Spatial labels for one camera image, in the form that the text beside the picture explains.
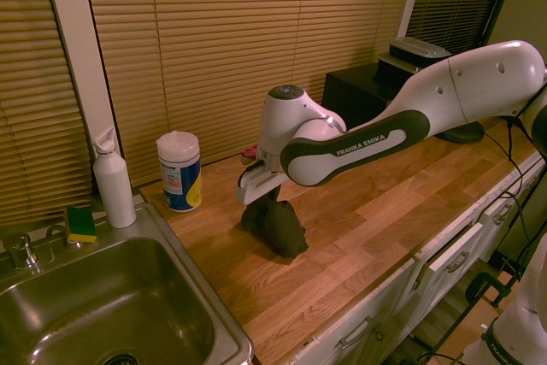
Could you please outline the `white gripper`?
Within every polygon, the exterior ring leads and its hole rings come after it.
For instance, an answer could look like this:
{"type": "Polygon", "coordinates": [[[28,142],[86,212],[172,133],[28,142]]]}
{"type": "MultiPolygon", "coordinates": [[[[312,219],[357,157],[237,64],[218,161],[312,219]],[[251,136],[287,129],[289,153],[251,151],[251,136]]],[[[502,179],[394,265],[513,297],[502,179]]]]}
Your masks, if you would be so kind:
{"type": "Polygon", "coordinates": [[[285,182],[284,172],[274,172],[263,163],[254,163],[248,166],[238,178],[236,198],[244,205],[253,203],[260,198],[263,209],[269,205],[269,197],[262,197],[271,191],[271,198],[279,201],[281,185],[285,182]]]}

